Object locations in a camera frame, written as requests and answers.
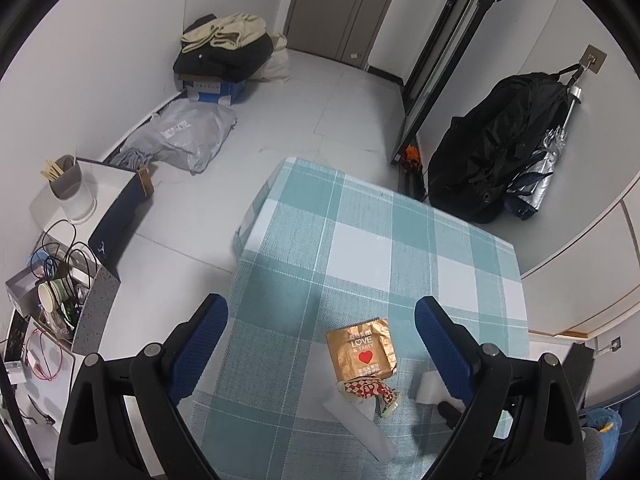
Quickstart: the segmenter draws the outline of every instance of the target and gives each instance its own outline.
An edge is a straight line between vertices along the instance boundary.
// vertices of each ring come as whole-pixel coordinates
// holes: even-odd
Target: tablecloth
[[[223,479],[420,479],[450,436],[434,406],[415,402],[434,369],[414,325],[423,296],[480,343],[528,357],[513,247],[388,189],[288,158],[234,246],[229,324],[180,406]],[[398,448],[388,465],[322,406],[336,380],[324,334],[375,317],[389,321],[398,370],[388,382],[404,397],[375,418]]]

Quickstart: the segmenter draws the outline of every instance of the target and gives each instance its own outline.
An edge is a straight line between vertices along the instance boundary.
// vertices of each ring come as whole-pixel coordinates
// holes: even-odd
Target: food wrapper
[[[338,389],[347,396],[354,395],[361,399],[376,397],[383,418],[391,415],[400,403],[400,393],[376,377],[359,377],[353,381],[344,381],[338,383]]]
[[[396,352],[386,319],[327,332],[326,342],[338,382],[361,377],[388,379],[396,370]]]

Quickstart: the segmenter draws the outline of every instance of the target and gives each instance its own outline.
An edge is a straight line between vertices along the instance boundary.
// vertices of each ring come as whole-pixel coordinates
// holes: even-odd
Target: plastic bag
[[[134,131],[120,153],[132,149],[176,168],[201,173],[236,121],[236,112],[231,108],[178,99]]]
[[[286,81],[289,79],[287,38],[277,32],[271,36],[273,54],[249,79],[258,81]]]

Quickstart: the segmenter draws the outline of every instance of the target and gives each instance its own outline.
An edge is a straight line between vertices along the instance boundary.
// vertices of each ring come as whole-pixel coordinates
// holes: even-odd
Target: door
[[[451,0],[438,20],[404,92],[407,114],[392,164],[397,164],[433,108],[491,6],[500,0]]]
[[[292,0],[288,46],[361,67],[391,0]]]

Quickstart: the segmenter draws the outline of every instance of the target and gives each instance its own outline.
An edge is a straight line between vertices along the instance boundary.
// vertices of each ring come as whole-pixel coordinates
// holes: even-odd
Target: black bag
[[[508,77],[466,116],[452,118],[429,161],[431,205],[469,222],[494,220],[507,186],[535,163],[545,132],[564,123],[570,100],[558,80],[579,68]]]

